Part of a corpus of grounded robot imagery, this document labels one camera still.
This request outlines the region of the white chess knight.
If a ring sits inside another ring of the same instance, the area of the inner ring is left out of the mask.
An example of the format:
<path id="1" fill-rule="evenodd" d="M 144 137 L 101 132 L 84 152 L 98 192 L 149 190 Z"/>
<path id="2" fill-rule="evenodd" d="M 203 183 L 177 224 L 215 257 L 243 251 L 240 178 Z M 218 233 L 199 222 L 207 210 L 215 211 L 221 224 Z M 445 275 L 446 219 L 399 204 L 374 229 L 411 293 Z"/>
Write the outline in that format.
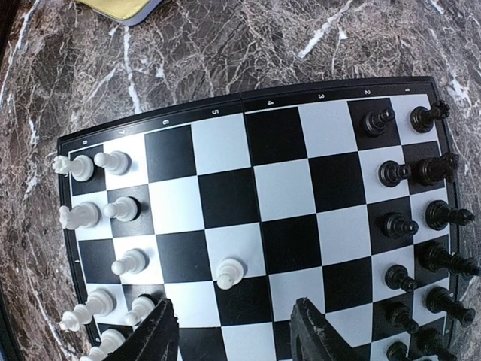
<path id="1" fill-rule="evenodd" d="M 63 229 L 91 228 L 99 222 L 100 218 L 100 210 L 93 202 L 82 202 L 72 209 L 65 205 L 59 208 L 59 222 Z"/>

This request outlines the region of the white chess pawn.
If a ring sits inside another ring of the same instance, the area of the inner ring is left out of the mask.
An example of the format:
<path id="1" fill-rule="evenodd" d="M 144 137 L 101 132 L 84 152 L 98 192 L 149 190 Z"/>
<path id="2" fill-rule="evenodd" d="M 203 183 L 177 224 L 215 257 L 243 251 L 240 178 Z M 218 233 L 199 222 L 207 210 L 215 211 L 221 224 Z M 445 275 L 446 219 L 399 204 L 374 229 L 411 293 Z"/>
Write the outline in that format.
<path id="1" fill-rule="evenodd" d="M 113 175 L 123 175 L 132 163 L 129 155 L 121 151 L 113 151 L 111 153 L 100 152 L 94 156 L 94 163 L 100 168 Z"/>
<path id="2" fill-rule="evenodd" d="M 218 288 L 229 290 L 244 277 L 244 266 L 237 259 L 224 259 L 217 267 L 216 277 Z"/>
<path id="3" fill-rule="evenodd" d="M 155 304 L 148 296 L 139 296 L 132 302 L 132 309 L 124 316 L 128 326 L 135 326 L 145 319 L 155 308 Z"/>
<path id="4" fill-rule="evenodd" d="M 106 204 L 102 212 L 106 217 L 115 218 L 121 222 L 129 222 L 136 218 L 138 206 L 132 197 L 122 196 L 115 202 Z"/>

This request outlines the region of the gold square tray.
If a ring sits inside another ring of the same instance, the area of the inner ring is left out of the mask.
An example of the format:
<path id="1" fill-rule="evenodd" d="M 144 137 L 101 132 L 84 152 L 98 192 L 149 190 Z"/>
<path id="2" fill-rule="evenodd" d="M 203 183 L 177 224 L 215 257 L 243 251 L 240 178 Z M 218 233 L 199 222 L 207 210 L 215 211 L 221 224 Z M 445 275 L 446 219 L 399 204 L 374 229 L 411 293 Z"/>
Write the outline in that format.
<path id="1" fill-rule="evenodd" d="M 78 2 L 124 26 L 135 26 L 143 22 L 162 0 L 78 0 Z"/>

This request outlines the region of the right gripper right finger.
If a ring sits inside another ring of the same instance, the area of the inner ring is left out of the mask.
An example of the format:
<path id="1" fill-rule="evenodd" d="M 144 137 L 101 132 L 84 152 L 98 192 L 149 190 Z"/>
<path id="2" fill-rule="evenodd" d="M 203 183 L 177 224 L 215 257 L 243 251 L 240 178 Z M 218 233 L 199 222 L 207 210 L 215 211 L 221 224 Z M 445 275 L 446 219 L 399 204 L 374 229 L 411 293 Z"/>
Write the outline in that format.
<path id="1" fill-rule="evenodd" d="M 289 325 L 293 360 L 361 359 L 307 297 L 295 301 Z"/>

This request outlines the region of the white chess piece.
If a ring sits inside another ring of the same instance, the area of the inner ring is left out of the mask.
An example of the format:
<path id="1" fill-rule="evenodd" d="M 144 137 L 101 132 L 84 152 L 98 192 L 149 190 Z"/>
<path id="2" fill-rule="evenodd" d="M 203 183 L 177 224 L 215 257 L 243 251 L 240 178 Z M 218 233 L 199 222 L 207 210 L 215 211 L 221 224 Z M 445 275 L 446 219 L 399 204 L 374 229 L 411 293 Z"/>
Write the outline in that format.
<path id="1" fill-rule="evenodd" d="M 101 334 L 101 344 L 98 347 L 92 347 L 89 354 L 82 356 L 80 361 L 102 361 L 125 341 L 126 338 L 121 332 L 116 329 L 107 329 Z"/>

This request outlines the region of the white chess king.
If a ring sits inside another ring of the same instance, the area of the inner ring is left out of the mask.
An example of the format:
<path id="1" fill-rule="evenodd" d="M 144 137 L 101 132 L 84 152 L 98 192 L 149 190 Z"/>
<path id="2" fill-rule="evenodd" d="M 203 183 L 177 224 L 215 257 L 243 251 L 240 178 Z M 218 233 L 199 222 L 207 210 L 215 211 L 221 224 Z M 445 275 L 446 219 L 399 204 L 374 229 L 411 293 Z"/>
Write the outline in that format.
<path id="1" fill-rule="evenodd" d="M 90 323 L 95 315 L 107 316 L 116 306 L 115 297 L 104 289 L 93 290 L 85 303 L 80 303 L 72 311 L 66 311 L 59 322 L 61 330 L 78 331 L 82 325 Z"/>

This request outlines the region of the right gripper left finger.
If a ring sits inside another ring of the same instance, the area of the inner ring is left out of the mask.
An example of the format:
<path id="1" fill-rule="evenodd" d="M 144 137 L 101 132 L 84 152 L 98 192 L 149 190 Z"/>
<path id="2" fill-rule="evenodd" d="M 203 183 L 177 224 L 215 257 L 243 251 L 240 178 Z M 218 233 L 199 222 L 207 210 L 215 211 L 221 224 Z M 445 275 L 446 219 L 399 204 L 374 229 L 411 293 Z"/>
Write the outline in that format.
<path id="1" fill-rule="evenodd" d="M 111 361 L 177 360 L 179 323 L 170 299 L 161 299 L 140 326 L 117 350 Z"/>

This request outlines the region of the white chess rook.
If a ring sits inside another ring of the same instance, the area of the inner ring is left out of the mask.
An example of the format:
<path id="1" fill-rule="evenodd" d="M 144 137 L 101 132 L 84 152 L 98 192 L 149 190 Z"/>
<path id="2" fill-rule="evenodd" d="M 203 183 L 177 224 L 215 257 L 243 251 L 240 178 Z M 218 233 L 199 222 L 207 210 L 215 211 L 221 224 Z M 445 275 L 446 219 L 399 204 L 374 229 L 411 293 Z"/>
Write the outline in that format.
<path id="1" fill-rule="evenodd" d="M 57 174 L 71 174 L 76 181 L 84 182 L 92 177 L 94 163 L 85 155 L 79 155 L 74 160 L 70 160 L 67 156 L 56 156 L 52 168 Z"/>

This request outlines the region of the black grey chessboard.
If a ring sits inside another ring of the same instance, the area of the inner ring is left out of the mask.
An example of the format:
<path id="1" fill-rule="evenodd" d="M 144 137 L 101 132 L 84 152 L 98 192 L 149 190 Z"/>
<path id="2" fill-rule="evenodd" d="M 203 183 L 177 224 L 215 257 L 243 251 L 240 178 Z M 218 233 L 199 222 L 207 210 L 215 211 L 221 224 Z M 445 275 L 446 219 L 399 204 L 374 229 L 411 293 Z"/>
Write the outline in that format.
<path id="1" fill-rule="evenodd" d="M 458 205 L 449 107 L 431 77 L 339 80 L 221 96 L 61 137 L 74 160 L 121 151 L 113 175 L 59 176 L 61 206 L 93 202 L 91 228 L 63 229 L 77 304 L 116 299 L 86 328 L 92 347 L 139 296 L 172 301 L 177 360 L 291 360 L 290 317 L 307 297 L 360 360 L 453 360 L 455 323 L 473 312 L 458 281 L 479 273 L 458 251 L 473 213 Z M 135 219 L 103 215 L 132 197 Z M 148 266 L 115 275 L 142 250 Z M 239 260 L 229 290 L 216 270 Z"/>

